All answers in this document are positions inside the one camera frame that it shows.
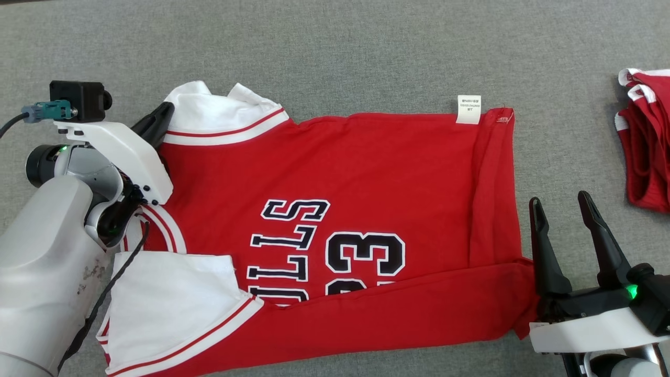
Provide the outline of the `red white number 23 jersey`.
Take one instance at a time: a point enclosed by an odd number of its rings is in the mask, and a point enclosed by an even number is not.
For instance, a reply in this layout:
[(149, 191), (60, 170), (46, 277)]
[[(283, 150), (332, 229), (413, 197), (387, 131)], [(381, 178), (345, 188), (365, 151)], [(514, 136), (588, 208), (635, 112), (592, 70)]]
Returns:
[(528, 335), (512, 109), (297, 123), (242, 84), (201, 81), (166, 101), (174, 191), (115, 257), (108, 377)]

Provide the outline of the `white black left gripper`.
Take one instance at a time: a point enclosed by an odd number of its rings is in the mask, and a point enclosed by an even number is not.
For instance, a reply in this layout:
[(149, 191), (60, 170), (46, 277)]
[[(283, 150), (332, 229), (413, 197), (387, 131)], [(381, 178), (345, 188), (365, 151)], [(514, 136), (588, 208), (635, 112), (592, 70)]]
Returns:
[(59, 130), (66, 129), (68, 139), (89, 143), (141, 189), (148, 186), (144, 197), (149, 203), (163, 205), (172, 195), (174, 185), (157, 150), (167, 134), (174, 111), (173, 103), (163, 101), (131, 129), (110, 121), (54, 121), (53, 124)]

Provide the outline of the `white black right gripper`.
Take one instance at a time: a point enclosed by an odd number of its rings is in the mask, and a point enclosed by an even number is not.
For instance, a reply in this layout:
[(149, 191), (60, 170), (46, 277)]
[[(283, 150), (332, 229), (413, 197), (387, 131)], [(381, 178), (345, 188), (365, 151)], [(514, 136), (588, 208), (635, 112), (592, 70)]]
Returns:
[(534, 287), (542, 297), (538, 319), (529, 324), (534, 351), (589, 353), (670, 341), (670, 331), (650, 331), (630, 308), (638, 296), (638, 287), (629, 285), (629, 261), (589, 192), (579, 191), (577, 200), (593, 239), (598, 284), (601, 288), (619, 289), (572, 292), (571, 282), (563, 275), (551, 245), (543, 205), (534, 196), (529, 200)]

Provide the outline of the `red shorts with white stripe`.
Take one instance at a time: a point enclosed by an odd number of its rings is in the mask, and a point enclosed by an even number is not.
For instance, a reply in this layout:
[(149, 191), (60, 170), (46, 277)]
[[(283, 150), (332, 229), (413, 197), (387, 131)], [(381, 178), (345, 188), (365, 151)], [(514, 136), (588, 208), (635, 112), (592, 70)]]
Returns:
[(629, 98), (615, 114), (627, 198), (636, 207), (670, 213), (670, 69), (623, 69), (618, 83)]

